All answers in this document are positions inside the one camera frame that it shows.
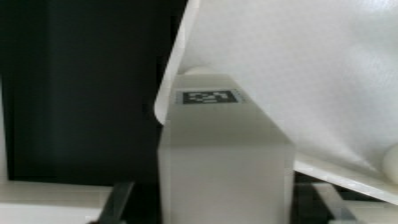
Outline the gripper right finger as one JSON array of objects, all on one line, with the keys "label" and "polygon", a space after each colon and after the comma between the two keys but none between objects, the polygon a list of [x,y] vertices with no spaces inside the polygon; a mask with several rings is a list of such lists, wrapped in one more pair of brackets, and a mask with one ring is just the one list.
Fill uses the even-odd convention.
[{"label": "gripper right finger", "polygon": [[325,182],[297,183],[293,188],[293,224],[348,224],[355,215],[336,187]]}]

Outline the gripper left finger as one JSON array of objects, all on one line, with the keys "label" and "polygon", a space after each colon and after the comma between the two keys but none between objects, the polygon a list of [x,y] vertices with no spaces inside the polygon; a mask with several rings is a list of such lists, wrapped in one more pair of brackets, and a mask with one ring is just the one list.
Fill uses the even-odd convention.
[{"label": "gripper left finger", "polygon": [[128,224],[124,212],[128,208],[128,201],[133,194],[133,189],[133,182],[119,182],[114,185],[98,219],[87,224]]}]

